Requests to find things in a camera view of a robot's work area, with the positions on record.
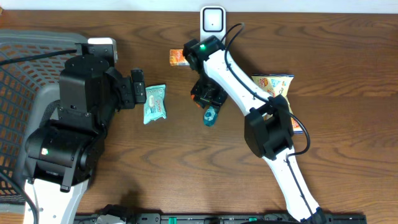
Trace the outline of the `blue Listerine mouthwash bottle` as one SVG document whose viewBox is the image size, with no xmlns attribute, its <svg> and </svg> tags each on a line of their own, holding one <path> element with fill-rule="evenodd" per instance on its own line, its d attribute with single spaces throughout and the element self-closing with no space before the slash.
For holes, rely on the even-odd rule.
<svg viewBox="0 0 398 224">
<path fill-rule="evenodd" d="M 204 114 L 203 123 L 205 126 L 211 127 L 216 123 L 218 118 L 219 110 L 215 107 L 210 106 Z"/>
</svg>

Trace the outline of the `mint green wipes pack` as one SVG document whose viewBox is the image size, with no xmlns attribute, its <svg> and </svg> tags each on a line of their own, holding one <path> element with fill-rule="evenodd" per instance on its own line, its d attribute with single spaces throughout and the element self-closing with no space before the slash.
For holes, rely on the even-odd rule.
<svg viewBox="0 0 398 224">
<path fill-rule="evenodd" d="M 165 85 L 154 85 L 146 88 L 147 100 L 144 104 L 144 124 L 156 121 L 159 118 L 166 119 L 167 112 L 164 105 Z"/>
</svg>

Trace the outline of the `orange snack packet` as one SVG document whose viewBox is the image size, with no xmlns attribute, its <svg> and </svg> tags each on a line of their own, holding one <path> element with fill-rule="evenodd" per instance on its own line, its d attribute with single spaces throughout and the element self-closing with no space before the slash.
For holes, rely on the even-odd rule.
<svg viewBox="0 0 398 224">
<path fill-rule="evenodd" d="M 189 66 L 189 63 L 183 56 L 182 49 L 170 49 L 169 62 L 171 66 Z"/>
</svg>

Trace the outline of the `cream snack chips bag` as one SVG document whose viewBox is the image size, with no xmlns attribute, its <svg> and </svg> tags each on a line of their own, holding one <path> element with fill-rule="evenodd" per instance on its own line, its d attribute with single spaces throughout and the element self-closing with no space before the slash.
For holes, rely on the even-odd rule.
<svg viewBox="0 0 398 224">
<path fill-rule="evenodd" d="M 252 74 L 252 79 L 258 87 L 268 92 L 270 96 L 282 95 L 288 103 L 289 112 L 293 113 L 287 98 L 289 86 L 294 79 L 293 74 Z"/>
</svg>

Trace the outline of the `orange Top chocolate bar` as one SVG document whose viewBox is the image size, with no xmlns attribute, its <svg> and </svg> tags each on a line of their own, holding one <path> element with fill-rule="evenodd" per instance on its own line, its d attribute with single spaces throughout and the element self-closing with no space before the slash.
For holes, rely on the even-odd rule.
<svg viewBox="0 0 398 224">
<path fill-rule="evenodd" d="M 202 108 L 201 104 L 199 104 L 199 102 L 197 101 L 197 99 L 195 98 L 195 95 L 191 95 L 191 99 L 195 102 L 195 104 L 198 106 L 198 108 Z"/>
</svg>

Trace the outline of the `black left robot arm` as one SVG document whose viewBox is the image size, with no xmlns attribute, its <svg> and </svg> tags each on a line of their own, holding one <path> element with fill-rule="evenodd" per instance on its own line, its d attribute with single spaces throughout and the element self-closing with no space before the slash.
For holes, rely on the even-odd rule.
<svg viewBox="0 0 398 224">
<path fill-rule="evenodd" d="M 146 101 L 143 71 L 125 77 L 116 70 L 113 39 L 93 38 L 79 48 L 60 73 L 59 99 L 25 142 L 26 222 L 74 221 L 114 115 Z"/>
</svg>

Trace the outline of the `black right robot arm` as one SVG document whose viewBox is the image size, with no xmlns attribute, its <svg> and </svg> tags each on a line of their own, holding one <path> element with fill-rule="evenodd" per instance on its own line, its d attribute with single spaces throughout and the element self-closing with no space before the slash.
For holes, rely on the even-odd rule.
<svg viewBox="0 0 398 224">
<path fill-rule="evenodd" d="M 183 46 L 192 70 L 222 87 L 244 115 L 244 138 L 250 150 L 270 167 L 285 199 L 287 211 L 302 223 L 326 223 L 297 164 L 292 120 L 287 100 L 259 88 L 233 60 L 217 37 L 193 39 Z"/>
</svg>

